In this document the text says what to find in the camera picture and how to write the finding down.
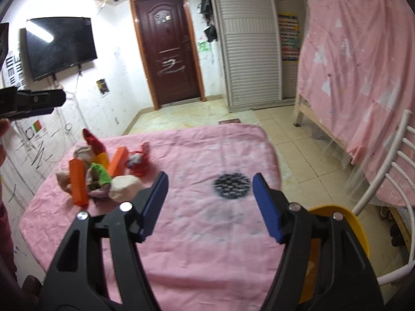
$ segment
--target black bag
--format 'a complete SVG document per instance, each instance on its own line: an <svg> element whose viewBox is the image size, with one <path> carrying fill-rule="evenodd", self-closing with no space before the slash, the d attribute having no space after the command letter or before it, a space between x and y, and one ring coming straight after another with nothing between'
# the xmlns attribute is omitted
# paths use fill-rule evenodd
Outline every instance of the black bag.
<svg viewBox="0 0 415 311"><path fill-rule="evenodd" d="M210 25L209 28L205 30L206 37L208 38L208 42L211 43L213 41L217 41L217 32L216 28L213 24Z"/></svg>

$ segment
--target flat screen tv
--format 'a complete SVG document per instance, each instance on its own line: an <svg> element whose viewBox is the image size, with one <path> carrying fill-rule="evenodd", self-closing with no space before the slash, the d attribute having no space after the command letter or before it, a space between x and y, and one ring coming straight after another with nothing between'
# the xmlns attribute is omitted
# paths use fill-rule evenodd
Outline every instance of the flat screen tv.
<svg viewBox="0 0 415 311"><path fill-rule="evenodd" d="M26 23L26 36L35 81L97 59L90 18L32 18Z"/></svg>

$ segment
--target wooden bed frame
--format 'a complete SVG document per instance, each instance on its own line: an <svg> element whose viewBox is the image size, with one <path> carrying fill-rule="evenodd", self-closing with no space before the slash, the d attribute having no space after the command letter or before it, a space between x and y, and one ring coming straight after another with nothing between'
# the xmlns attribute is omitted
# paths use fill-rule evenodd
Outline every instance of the wooden bed frame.
<svg viewBox="0 0 415 311"><path fill-rule="evenodd" d="M342 143L339 139L334 137L329 129L327 129L324 125L320 123L319 118L313 112L313 110L308 105L307 101L298 93L295 96L295 122L294 126L301 126L302 119L306 115L308 119L310 119L314 124L316 124L321 130L324 131L337 145L340 146L341 149L346 151L346 146ZM393 218L395 219L396 224L398 225L403 239L405 240L406 248L410 251L411 246L411 234L403 221L401 215L399 214L398 210L395 207L388 207L389 211L391 212Z"/></svg>

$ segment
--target orange block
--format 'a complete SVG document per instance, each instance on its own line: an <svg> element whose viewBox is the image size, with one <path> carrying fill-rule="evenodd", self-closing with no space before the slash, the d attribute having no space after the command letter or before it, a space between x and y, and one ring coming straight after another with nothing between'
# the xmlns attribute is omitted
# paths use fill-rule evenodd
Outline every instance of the orange block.
<svg viewBox="0 0 415 311"><path fill-rule="evenodd" d="M127 159L128 149L125 146L119 147L107 168L109 176L115 178L116 176L124 175Z"/></svg>
<svg viewBox="0 0 415 311"><path fill-rule="evenodd" d="M88 206L84 163L79 159L72 159L69 162L69 173L71 178L73 204L80 207Z"/></svg>

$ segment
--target red plush toy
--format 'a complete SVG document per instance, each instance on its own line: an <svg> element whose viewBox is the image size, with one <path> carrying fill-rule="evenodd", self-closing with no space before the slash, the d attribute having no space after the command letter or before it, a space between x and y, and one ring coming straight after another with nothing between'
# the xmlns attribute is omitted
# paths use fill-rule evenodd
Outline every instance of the red plush toy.
<svg viewBox="0 0 415 311"><path fill-rule="evenodd" d="M130 174L138 178L146 176L150 167L150 145L144 143L141 146L141 151L131 152L128 156L127 168L131 171Z"/></svg>
<svg viewBox="0 0 415 311"><path fill-rule="evenodd" d="M86 143L91 146L92 151L96 156L106 152L104 144L100 142L99 139L95 137L88 129L83 129L82 135L84 136Z"/></svg>

